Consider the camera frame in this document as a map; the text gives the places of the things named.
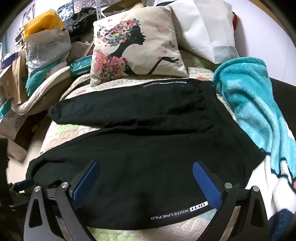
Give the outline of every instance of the woman silhouette print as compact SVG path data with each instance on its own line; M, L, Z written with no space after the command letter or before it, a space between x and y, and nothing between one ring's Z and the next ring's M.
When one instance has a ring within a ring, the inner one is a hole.
M145 37L141 33L140 23L137 19L121 21L111 30L100 27L97 36L99 43L110 44L111 47L119 45L118 49L109 55L105 55L101 49L96 52L94 71L100 72L102 82L107 82L127 75L135 74L130 68L128 61L122 56L128 46L132 44L143 45ZM158 61L147 74L152 74L161 61L177 63L178 60L171 57L158 57Z

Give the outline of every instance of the brown paper bag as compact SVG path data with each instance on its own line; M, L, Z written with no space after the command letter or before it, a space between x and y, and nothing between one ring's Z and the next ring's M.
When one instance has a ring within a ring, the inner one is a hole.
M13 78L13 97L16 104L21 104L28 100L26 92L26 81L28 79L28 69L26 60L23 56L12 63L12 78Z
M5 99L13 98L13 80L12 80L12 65L5 68L0 74Z

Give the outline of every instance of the quilted bedspread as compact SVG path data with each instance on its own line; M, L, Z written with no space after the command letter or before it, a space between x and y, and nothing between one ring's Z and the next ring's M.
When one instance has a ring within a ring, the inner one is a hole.
M199 78L200 80L211 80L213 76L213 72L201 68L188 68L188 72L190 78ZM123 86L139 85L159 79L172 79L172 77L156 75L138 75L136 77L129 76L118 80L106 82L95 87L90 87L90 85L87 84L78 88L79 85L81 85L82 83L86 83L87 81L89 81L89 79L89 74L79 77L76 81L73 82L70 88L61 97L61 100L69 99L93 91L101 91L105 89L118 88ZM218 99L225 105L228 111L232 114L234 120L236 120L233 112L228 108L223 98L219 95L217 96ZM45 140L42 144L40 154L75 137L98 129L99 127L95 126L90 127L78 125L58 125L55 122L52 122L45 136ZM230 232L238 215L238 211L239 208L236 208L233 212L231 220L221 240L226 240L230 235ZM154 229L107 230L89 228L89 230L98 241L196 241L200 237L204 229L207 227L211 219L213 218L215 212L216 209L213 209L189 220Z

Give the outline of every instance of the silhouette hand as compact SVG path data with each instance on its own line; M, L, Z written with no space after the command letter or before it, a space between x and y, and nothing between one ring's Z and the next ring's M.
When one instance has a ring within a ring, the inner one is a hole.
M174 58L171 58L171 57L164 56L164 57L161 57L161 60L164 60L164 61L167 61L167 62L170 62L170 63L177 63L178 64L177 61L179 61L179 58L174 59Z

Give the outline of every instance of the yellow plastic bag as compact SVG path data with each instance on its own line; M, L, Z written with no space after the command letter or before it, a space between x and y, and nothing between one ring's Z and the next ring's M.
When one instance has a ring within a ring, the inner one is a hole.
M26 39L29 35L39 33L45 29L53 29L59 25L62 30L64 24L58 14L54 10L46 11L24 25L24 38Z

